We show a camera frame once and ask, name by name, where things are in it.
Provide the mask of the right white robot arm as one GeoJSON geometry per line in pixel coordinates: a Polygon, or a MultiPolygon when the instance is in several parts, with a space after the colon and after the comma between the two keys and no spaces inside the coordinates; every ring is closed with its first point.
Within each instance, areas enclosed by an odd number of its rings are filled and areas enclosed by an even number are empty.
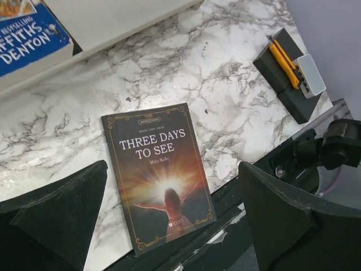
{"type": "Polygon", "coordinates": [[[293,154],[303,169],[322,166],[333,170],[342,165],[356,168],[360,165],[360,121],[334,120],[322,137],[295,143],[293,154]]]}

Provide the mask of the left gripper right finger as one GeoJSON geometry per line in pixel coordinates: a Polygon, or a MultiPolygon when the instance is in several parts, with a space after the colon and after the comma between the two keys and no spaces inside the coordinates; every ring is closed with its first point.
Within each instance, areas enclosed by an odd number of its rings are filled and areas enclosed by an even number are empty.
{"type": "Polygon", "coordinates": [[[239,164],[260,270],[360,270],[360,210],[318,198],[239,164]]]}

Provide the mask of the thin dark patterned book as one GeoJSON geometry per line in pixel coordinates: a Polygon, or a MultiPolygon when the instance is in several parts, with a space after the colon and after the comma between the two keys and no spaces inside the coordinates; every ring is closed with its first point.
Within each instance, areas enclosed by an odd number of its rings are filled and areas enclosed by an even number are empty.
{"type": "Polygon", "coordinates": [[[217,219],[186,103],[101,121],[136,256],[217,219]]]}

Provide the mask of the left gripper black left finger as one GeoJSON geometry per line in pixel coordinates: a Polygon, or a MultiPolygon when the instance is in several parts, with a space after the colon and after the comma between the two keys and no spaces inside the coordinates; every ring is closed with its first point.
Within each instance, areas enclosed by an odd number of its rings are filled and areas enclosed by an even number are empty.
{"type": "Polygon", "coordinates": [[[1,202],[1,270],[83,270],[107,163],[1,202]]]}

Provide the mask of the blue 91-Storey Treehouse book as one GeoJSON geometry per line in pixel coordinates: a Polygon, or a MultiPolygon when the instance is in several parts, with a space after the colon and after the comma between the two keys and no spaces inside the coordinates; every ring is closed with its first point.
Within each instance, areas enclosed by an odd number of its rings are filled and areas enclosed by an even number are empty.
{"type": "Polygon", "coordinates": [[[41,71],[73,52],[71,36],[45,1],[1,1],[1,77],[41,71]]]}

